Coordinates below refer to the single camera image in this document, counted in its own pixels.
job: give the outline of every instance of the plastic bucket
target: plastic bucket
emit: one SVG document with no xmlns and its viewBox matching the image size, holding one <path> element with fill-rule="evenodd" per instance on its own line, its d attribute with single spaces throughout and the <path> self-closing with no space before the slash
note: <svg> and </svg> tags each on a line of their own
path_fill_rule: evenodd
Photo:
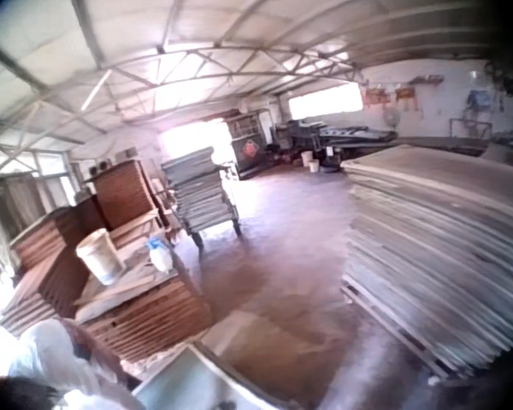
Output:
<svg viewBox="0 0 513 410">
<path fill-rule="evenodd" d="M 310 161 L 310 172 L 318 173 L 319 172 L 319 160 Z"/>
<path fill-rule="evenodd" d="M 106 229 L 86 237 L 76 247 L 76 254 L 104 285 L 113 284 L 125 270 Z"/>
<path fill-rule="evenodd" d="M 302 156 L 302 163 L 305 167 L 309 167 L 310 161 L 314 159 L 313 151 L 304 151 L 300 156 Z"/>
</svg>

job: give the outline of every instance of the red sign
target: red sign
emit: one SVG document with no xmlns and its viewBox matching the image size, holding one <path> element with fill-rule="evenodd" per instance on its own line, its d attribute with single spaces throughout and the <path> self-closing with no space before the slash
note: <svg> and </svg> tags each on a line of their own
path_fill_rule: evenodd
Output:
<svg viewBox="0 0 513 410">
<path fill-rule="evenodd" d="M 243 153 L 247 156 L 250 156 L 251 158 L 254 158 L 255 155 L 257 155 L 259 149 L 260 147 L 256 145 L 254 141 L 249 140 L 243 146 Z"/>
</svg>

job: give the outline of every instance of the fan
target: fan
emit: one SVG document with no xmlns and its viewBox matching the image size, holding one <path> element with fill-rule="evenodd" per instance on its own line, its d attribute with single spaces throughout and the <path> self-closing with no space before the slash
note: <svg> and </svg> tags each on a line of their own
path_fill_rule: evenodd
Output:
<svg viewBox="0 0 513 410">
<path fill-rule="evenodd" d="M 386 125 L 395 130 L 399 125 L 399 121 L 401 121 L 401 114 L 395 107 L 387 107 L 384 108 L 383 118 Z"/>
</svg>

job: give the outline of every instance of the plastic bottle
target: plastic bottle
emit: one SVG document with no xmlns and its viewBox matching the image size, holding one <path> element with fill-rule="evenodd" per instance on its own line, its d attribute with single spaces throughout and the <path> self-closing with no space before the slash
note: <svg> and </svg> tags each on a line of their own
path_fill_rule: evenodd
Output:
<svg viewBox="0 0 513 410">
<path fill-rule="evenodd" d="M 150 260 L 158 271 L 169 272 L 173 268 L 171 252 L 159 237 L 152 237 L 146 246 L 150 250 Z"/>
</svg>

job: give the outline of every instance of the concrete floor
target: concrete floor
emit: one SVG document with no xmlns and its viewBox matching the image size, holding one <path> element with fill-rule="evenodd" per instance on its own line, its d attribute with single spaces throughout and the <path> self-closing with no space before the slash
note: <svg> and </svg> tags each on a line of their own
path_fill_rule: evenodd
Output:
<svg viewBox="0 0 513 410">
<path fill-rule="evenodd" d="M 474 408 L 465 389 L 428 387 L 427 368 L 340 294 L 344 174 L 282 166 L 233 185 L 243 236 L 226 224 L 204 233 L 203 253 L 188 238 L 176 249 L 217 321 L 208 347 L 304 408 Z"/>
</svg>

